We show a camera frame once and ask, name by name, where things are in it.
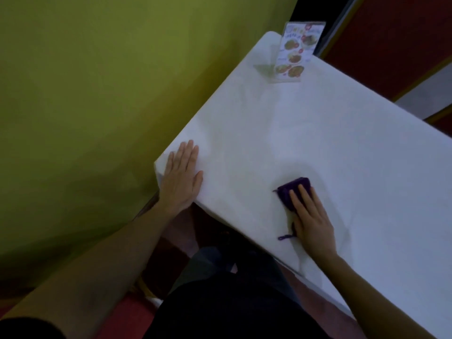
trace green wall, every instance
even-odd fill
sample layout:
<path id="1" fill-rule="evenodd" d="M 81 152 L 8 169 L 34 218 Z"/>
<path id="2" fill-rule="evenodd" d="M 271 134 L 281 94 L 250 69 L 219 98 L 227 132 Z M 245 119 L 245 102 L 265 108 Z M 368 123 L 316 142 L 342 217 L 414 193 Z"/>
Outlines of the green wall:
<path id="1" fill-rule="evenodd" d="M 0 0 L 0 289 L 132 219 L 154 160 L 295 3 Z"/>

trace purple crochet cloth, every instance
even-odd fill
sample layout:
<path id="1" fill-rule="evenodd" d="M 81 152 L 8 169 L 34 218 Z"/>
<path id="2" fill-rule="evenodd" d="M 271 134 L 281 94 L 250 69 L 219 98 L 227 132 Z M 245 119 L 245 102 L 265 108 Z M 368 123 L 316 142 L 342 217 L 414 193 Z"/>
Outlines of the purple crochet cloth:
<path id="1" fill-rule="evenodd" d="M 274 192 L 277 193 L 279 199 L 281 200 L 281 202 L 283 203 L 283 205 L 285 205 L 287 207 L 288 210 L 290 211 L 295 211 L 295 207 L 292 204 L 292 200 L 290 199 L 290 195 L 289 195 L 289 191 L 293 190 L 295 192 L 295 195 L 297 195 L 298 199 L 301 201 L 301 203 L 305 205 L 302 195 L 300 194 L 300 191 L 298 190 L 298 185 L 302 185 L 306 191 L 308 192 L 308 195 L 310 197 L 312 197 L 311 194 L 311 182 L 309 181 L 309 178 L 307 177 L 300 177 L 297 178 L 289 183 L 286 183 L 284 185 L 282 185 L 281 187 L 278 187 L 276 190 L 274 190 Z M 292 222 L 292 226 L 291 226 L 291 230 L 292 230 L 292 234 L 286 234 L 283 236 L 278 237 L 278 240 L 284 240 L 287 238 L 292 238 L 292 237 L 296 237 L 297 233 L 295 231 L 295 224 Z"/>

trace forearm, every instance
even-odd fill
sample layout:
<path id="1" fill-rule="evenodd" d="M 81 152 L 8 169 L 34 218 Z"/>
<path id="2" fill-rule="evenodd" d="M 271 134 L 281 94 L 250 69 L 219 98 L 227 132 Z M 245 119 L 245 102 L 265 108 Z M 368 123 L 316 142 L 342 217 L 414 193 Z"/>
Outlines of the forearm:
<path id="1" fill-rule="evenodd" d="M 157 204 L 45 281 L 6 317 L 50 321 L 67 338 L 92 336 L 144 269 L 171 218 Z"/>
<path id="2" fill-rule="evenodd" d="M 339 256 L 318 265 L 347 302 L 367 338 L 433 338 Z"/>

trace white table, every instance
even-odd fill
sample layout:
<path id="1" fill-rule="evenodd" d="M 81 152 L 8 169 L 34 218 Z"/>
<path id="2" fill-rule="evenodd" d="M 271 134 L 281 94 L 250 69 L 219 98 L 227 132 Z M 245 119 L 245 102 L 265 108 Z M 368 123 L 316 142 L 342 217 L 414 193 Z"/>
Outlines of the white table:
<path id="1" fill-rule="evenodd" d="M 155 162 L 200 146 L 197 203 L 347 309 L 288 232 L 272 190 L 308 177 L 339 254 L 439 338 L 452 333 L 452 140 L 313 57 L 299 83 L 267 77 L 280 35 L 266 33 Z"/>

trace dark red panel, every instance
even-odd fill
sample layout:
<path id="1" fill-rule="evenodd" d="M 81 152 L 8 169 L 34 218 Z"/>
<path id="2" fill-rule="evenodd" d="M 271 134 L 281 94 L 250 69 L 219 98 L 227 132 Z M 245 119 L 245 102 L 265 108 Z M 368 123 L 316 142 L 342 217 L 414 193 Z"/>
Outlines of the dark red panel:
<path id="1" fill-rule="evenodd" d="M 452 0 L 364 0 L 325 61 L 393 98 L 452 55 Z"/>

